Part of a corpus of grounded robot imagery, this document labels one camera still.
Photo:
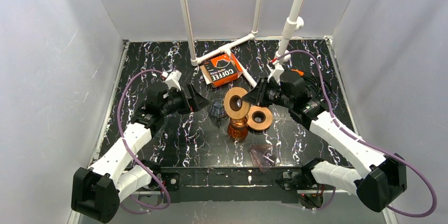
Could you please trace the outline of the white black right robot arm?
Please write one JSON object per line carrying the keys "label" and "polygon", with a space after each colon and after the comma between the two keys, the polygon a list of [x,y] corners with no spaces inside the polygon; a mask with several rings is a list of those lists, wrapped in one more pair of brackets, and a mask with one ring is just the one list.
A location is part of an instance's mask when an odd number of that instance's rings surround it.
{"label": "white black right robot arm", "polygon": [[279,82],[262,78],[242,100],[259,107],[278,105],[311,133],[334,147],[351,168],[314,159],[302,167],[306,182],[328,184],[354,193],[370,210],[381,212],[407,189],[406,167],[397,155],[384,154],[355,139],[354,133],[340,122],[323,99],[306,87],[296,71],[283,72]]}

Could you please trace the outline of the wooden ring dripper holder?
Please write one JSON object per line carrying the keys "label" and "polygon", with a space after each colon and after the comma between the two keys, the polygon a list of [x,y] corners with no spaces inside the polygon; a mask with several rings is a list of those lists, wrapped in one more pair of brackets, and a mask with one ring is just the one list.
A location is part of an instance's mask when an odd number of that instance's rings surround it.
{"label": "wooden ring dripper holder", "polygon": [[242,100],[247,91],[241,87],[233,87],[229,89],[224,98],[224,109],[227,115],[232,119],[244,118],[249,110],[250,104]]}

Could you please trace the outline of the clear glass ribbed dripper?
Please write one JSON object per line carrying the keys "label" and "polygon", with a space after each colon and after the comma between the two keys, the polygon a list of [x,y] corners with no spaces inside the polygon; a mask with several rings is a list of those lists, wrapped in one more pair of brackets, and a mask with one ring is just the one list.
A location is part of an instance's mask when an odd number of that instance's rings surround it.
{"label": "clear glass ribbed dripper", "polygon": [[223,102],[224,98],[225,95],[223,93],[216,92],[211,96],[210,105],[208,106],[209,118],[217,127],[220,127],[221,122],[227,118]]}

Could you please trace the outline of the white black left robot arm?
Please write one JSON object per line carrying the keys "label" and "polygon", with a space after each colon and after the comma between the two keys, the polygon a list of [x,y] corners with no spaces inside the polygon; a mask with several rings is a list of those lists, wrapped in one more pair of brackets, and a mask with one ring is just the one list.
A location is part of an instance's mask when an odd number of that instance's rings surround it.
{"label": "white black left robot arm", "polygon": [[120,139],[99,160],[74,173],[73,211],[108,223],[125,198],[151,182],[167,195],[163,182],[136,154],[161,130],[168,115],[198,112],[210,101],[191,84],[177,88],[157,82],[145,95]]}

